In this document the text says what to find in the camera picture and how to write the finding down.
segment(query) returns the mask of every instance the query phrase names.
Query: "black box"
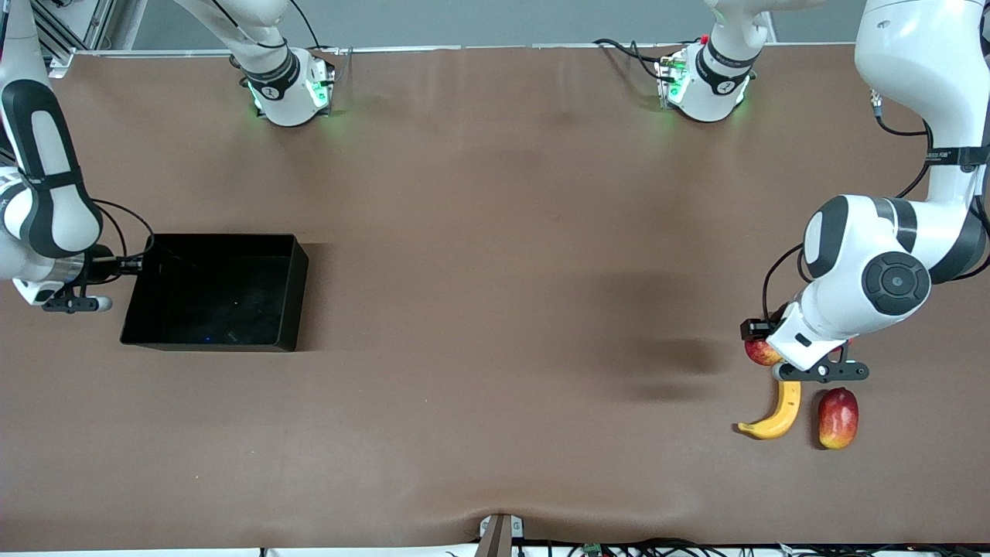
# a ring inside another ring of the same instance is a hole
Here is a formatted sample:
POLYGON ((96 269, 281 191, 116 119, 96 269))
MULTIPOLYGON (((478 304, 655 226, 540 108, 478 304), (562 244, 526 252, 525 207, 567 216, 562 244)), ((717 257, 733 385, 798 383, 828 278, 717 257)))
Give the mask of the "black box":
POLYGON ((121 342, 157 350, 292 352, 308 267, 291 234, 156 234, 121 342))

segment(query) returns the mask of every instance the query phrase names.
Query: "red apple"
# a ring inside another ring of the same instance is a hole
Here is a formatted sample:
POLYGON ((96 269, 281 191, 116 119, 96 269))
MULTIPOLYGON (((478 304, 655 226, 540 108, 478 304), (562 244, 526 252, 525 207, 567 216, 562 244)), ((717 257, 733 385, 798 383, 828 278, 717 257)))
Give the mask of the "red apple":
POLYGON ((818 403, 818 440, 826 449, 844 449, 856 437, 859 404, 852 392, 843 388, 825 393, 818 403))
POLYGON ((745 343, 745 354, 761 366, 773 366, 784 361, 777 351, 770 347, 765 340, 751 340, 745 343))

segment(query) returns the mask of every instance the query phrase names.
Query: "banana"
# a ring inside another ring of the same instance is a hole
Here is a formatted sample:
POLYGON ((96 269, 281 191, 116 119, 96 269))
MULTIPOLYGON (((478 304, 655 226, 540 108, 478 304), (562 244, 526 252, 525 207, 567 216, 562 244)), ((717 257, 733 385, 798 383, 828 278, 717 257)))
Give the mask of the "banana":
POLYGON ((757 439, 776 439, 794 425, 801 407, 801 382, 777 382, 777 409, 773 415, 756 423, 738 423, 736 427, 742 433, 752 435, 757 439))

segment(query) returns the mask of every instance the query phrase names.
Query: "brown tabletop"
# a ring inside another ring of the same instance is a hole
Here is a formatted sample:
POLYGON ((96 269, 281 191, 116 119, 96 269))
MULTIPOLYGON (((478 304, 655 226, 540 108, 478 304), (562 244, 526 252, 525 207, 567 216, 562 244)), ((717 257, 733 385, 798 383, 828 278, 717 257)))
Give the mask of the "brown tabletop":
POLYGON ((356 55, 298 129, 223 58, 78 56, 55 87, 92 194, 159 232, 296 234, 301 346, 125 347, 131 279, 74 316, 3 284, 0 549, 441 544, 494 511, 530 538, 987 541, 983 277, 856 344, 847 450, 815 448, 820 387, 779 440, 732 428, 773 404, 738 332, 769 265, 923 156, 851 54, 767 50, 712 125, 595 50, 356 55))

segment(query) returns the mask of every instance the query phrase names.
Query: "gray floor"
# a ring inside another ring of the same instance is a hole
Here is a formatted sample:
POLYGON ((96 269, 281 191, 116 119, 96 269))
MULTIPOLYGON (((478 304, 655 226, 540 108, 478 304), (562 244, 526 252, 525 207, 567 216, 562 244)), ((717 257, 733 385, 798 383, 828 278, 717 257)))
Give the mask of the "gray floor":
MULTIPOLYGON (((853 41, 866 0, 832 0, 778 13, 781 42, 853 41)), ((320 41, 334 47, 518 46, 588 43, 602 37, 674 43, 711 30, 701 0, 298 0, 320 41)), ((291 7, 279 25, 293 45, 310 46, 291 7)), ((223 46, 178 4, 148 0, 136 50, 223 46)))

